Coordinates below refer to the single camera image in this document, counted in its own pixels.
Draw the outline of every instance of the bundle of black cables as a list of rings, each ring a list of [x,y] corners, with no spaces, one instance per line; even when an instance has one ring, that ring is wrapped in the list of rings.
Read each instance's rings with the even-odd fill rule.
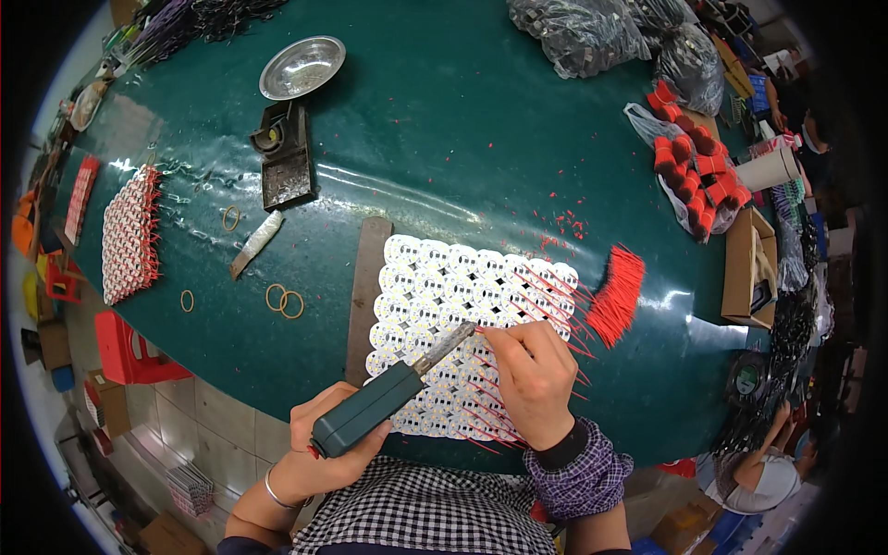
[[[135,41],[132,57],[136,63],[163,61],[201,36],[208,43],[230,40],[246,32],[250,20],[267,21],[273,17],[271,10],[286,3],[287,0],[167,0]]]
[[[287,0],[194,0],[194,37],[212,43],[240,35],[249,27],[249,20],[267,21],[271,10],[280,8]]]

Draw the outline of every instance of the green table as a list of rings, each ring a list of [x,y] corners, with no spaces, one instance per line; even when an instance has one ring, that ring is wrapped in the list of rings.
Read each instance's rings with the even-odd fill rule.
[[[266,217],[247,140],[270,104],[259,74],[283,46],[319,34],[348,49],[334,80],[305,100],[319,198],[286,210],[281,231],[232,281],[228,265]],[[195,42],[114,83],[76,141],[53,216],[65,217],[83,154],[98,156],[106,164],[73,257],[101,291],[108,202],[151,152],[168,164],[161,169],[177,169],[163,181],[163,276],[115,310],[200,378],[286,420],[343,377],[350,264],[365,217],[391,220],[395,233],[525,252],[571,210],[589,235],[547,251],[591,288],[616,242],[647,266],[631,332],[610,351],[590,345],[597,359],[580,362],[592,387],[577,386],[589,400],[574,398],[571,409],[639,465],[691,456],[726,414],[729,350],[764,334],[747,337],[718,316],[724,236],[699,246],[679,227],[654,182],[653,153],[622,114],[651,90],[650,71],[634,60],[562,80],[503,2],[292,2],[230,44]],[[742,145],[736,131],[722,133],[729,148]],[[222,228],[230,204],[242,214],[232,233]],[[268,310],[274,282],[303,295],[301,318]],[[191,313],[179,308],[183,289],[194,292]],[[401,436],[385,446],[424,463],[521,472],[517,450],[501,450],[510,452]]]

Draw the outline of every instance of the checkered shirt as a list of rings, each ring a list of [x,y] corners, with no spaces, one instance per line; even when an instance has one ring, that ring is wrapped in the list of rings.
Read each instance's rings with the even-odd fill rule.
[[[613,509],[632,459],[616,454],[598,425],[586,428],[583,452],[546,471],[528,450],[530,476],[424,466],[377,456],[361,478],[334,491],[294,538],[292,555],[333,543],[373,543],[408,549],[538,555],[554,553],[546,528],[530,517],[535,497],[555,520]]]
[[[361,478],[327,496],[294,538],[293,555],[333,543],[538,555],[554,553],[530,518],[532,479],[460,471],[377,456]]]

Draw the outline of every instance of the hand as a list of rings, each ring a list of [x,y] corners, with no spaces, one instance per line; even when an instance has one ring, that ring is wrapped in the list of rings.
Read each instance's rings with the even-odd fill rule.
[[[484,337],[494,348],[500,393],[515,429],[536,451],[554,447],[575,423],[567,402],[577,366],[564,341],[545,321],[485,328]]]
[[[786,125],[783,123],[783,114],[780,110],[771,110],[771,123],[774,124],[775,131],[783,131]]]
[[[306,448],[314,421],[358,391],[346,382],[336,382],[289,412],[291,451],[274,467],[269,477],[272,491],[286,504],[352,485],[382,448],[392,422],[386,420],[361,443],[338,458],[318,458]]]
[[[785,400],[781,407],[777,409],[777,412],[774,413],[774,421],[771,426],[777,429],[782,428],[790,414],[792,414],[792,406],[788,400]]]

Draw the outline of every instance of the bundle of red wires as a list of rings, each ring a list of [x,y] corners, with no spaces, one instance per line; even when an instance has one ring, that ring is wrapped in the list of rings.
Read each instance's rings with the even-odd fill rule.
[[[622,245],[611,247],[607,280],[591,298],[585,322],[595,329],[609,349],[632,326],[635,305],[645,277],[645,262]]]

